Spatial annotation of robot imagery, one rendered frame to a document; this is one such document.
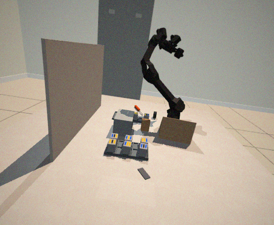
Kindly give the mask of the beige flat panel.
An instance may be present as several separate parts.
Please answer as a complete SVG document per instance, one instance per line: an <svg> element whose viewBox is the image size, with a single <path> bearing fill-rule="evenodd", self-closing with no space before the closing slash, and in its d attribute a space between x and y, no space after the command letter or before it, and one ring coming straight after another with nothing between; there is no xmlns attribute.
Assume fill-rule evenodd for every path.
<svg viewBox="0 0 274 225"><path fill-rule="evenodd" d="M41 38L50 161L101 106L104 45Z"/></svg>

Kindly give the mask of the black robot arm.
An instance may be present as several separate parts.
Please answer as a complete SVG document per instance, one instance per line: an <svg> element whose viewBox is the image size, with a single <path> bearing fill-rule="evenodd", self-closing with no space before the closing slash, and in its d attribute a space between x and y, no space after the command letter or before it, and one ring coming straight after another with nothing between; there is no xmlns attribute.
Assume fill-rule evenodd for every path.
<svg viewBox="0 0 274 225"><path fill-rule="evenodd" d="M181 100L181 98L175 98L173 94L168 90L168 88L163 84L163 82L159 79L159 74L149 59L157 44L159 45L159 49L167 49L170 42L177 47L177 44L181 41L181 38L179 35L171 35L171 41L167 41L166 28L157 29L156 33L157 34L153 35L148 42L148 48L144 54L143 59L141 60L142 73L144 75L143 77L147 82L153 84L156 89L162 94L162 96L168 101L170 109L167 110L167 117L179 120L180 113L185 109L185 104ZM148 69L147 65L149 67Z"/></svg>

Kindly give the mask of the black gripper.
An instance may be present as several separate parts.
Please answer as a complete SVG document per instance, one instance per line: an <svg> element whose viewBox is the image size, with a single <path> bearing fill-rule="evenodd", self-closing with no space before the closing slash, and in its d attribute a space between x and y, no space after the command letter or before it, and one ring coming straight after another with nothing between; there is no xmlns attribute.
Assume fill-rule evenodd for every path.
<svg viewBox="0 0 274 225"><path fill-rule="evenodd" d="M181 49L181 48L176 48L176 46L174 44L172 44L171 42L169 43L169 46L167 49L164 49L165 51L169 52L169 53L172 53L174 52L174 56L176 58L180 58L180 57L183 57L183 53L184 53L184 50Z"/></svg>

